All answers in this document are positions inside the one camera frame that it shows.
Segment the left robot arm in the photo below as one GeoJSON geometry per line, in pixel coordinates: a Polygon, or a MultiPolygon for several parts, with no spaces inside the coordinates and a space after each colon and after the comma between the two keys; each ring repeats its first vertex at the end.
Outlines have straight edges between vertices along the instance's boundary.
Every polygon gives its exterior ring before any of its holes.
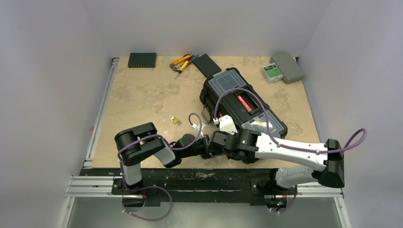
{"type": "Polygon", "coordinates": [[[185,134],[179,140],[168,143],[158,134],[153,123],[146,123],[117,133],[114,140],[124,179],[123,188],[129,194],[137,194],[141,190],[141,162],[149,157],[156,157],[166,168],[181,164],[184,158],[209,157],[209,136],[198,129],[195,135],[185,134]]]}

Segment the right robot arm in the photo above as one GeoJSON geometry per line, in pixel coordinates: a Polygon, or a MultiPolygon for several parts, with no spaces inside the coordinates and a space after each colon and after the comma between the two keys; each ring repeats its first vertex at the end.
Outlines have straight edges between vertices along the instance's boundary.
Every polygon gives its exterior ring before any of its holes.
{"type": "Polygon", "coordinates": [[[235,161],[275,159],[295,163],[295,167],[278,168],[268,178],[267,188],[272,193],[310,182],[318,182],[330,188],[343,188],[344,156],[338,151],[339,148],[337,140],[304,143],[271,139],[265,133],[247,129],[234,134],[215,131],[208,145],[209,151],[221,152],[235,161]]]}

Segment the black tool box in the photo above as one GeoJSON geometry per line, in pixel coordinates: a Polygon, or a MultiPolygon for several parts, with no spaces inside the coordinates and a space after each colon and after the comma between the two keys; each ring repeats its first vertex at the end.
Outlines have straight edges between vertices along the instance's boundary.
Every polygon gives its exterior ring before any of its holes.
{"type": "MultiPolygon", "coordinates": [[[[240,74],[239,70],[231,67],[209,76],[203,84],[199,99],[204,110],[208,112],[206,120],[209,122],[214,118],[215,105],[219,97],[232,88],[243,88],[251,91],[256,96],[253,86],[249,84],[240,74]]],[[[288,127],[270,109],[270,106],[258,99],[264,105],[269,117],[269,127],[274,137],[284,139],[288,133],[288,127]]],[[[235,90],[226,94],[218,107],[217,117],[229,115],[235,124],[236,129],[249,129],[261,133],[268,133],[265,115],[256,98],[247,92],[235,90]]]]}

